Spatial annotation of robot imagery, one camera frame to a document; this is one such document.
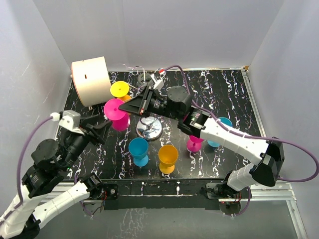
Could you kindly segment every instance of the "orange cup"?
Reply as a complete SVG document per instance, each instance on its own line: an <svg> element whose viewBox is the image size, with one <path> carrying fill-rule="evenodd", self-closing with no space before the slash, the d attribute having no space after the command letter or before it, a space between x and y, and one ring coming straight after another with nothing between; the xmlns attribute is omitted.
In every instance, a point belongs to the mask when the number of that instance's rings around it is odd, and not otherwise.
<svg viewBox="0 0 319 239"><path fill-rule="evenodd" d="M164 145L159 150L159 169L163 174L170 174L175 169L178 150L173 145Z"/></svg>

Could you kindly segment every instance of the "blue cup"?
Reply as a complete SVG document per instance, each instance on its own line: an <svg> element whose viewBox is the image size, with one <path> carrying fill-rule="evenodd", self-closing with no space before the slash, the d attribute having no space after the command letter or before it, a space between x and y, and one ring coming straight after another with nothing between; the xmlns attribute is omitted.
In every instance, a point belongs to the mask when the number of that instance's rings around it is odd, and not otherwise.
<svg viewBox="0 0 319 239"><path fill-rule="evenodd" d="M233 126L232 122L231 122L228 118L220 117L219 119L220 119L220 121L221 121L223 124L228 125L228 126L230 126L230 127ZM220 146L220 143L216 143L216 142L209 141L209 140L207 141L207 143L208 143L210 146L215 147L215 148Z"/></svg>
<svg viewBox="0 0 319 239"><path fill-rule="evenodd" d="M148 151L149 144L143 138L135 138L129 144L129 152L138 167L144 167L149 162Z"/></svg>

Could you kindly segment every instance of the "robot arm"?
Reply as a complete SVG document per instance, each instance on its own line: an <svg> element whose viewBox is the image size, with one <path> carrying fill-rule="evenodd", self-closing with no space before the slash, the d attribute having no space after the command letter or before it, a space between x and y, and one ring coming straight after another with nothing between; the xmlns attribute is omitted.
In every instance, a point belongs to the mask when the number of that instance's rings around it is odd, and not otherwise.
<svg viewBox="0 0 319 239"><path fill-rule="evenodd" d="M91 174L80 180L74 187L51 201L39 205L52 189L63 180L61 171L67 171L77 160L88 143L104 144L104 136L111 126L107 121L96 124L97 117L81 119L74 111L53 113L53 120L66 128L67 136L63 144L53 139L42 141L31 157L31 166L22 178L22 202L18 195L0 217L0 239L35 238L39 230L52 218L74 205L100 193L102 182Z"/></svg>
<svg viewBox="0 0 319 239"><path fill-rule="evenodd" d="M222 129L207 112L191 105L192 96L184 87L171 87L167 97L162 97L158 89L145 87L139 95L120 105L119 109L141 117L153 113L177 120L177 127L182 132L218 142L250 161L247 166L229 172L223 184L215 187L213 193L233 197L243 188L256 183L265 186L276 184L284 161L282 143L239 137ZM232 131L246 134L233 128Z"/></svg>

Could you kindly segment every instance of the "table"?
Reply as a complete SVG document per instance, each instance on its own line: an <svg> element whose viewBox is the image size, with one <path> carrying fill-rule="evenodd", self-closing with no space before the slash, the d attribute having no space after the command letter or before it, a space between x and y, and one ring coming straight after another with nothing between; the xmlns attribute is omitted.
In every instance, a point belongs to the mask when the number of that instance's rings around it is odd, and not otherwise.
<svg viewBox="0 0 319 239"><path fill-rule="evenodd" d="M233 127L251 135L260 136L258 124L249 99L247 88L241 70L189 70L186 71L191 94L202 107L213 111L217 117L227 117ZM137 85L137 76L131 72L110 72L111 83L126 81ZM168 71L165 76L163 95L172 86L182 86L183 79L179 71ZM137 90L130 88L129 95L136 95ZM93 110L82 106L73 84L66 101L65 110L74 110L82 116L103 114L104 104L93 106ZM220 146L212 148L206 141L199 152L192 153L186 148L188 135L177 128L177 121L159 117L163 125L160 139L149 143L149 158L147 166L136 167L129 154L128 146L137 137L136 124L139 117L131 115L130 127L123 132L110 129L105 145L95 147L88 145L79 160L68 172L66 180L72 180L74 174L83 176L94 172L101 179L182 179L182 178L224 178L230 170L236 170L249 162L242 156ZM64 131L59 130L58 138ZM175 171L163 175L159 171L158 151L166 144L174 145L179 152Z"/></svg>

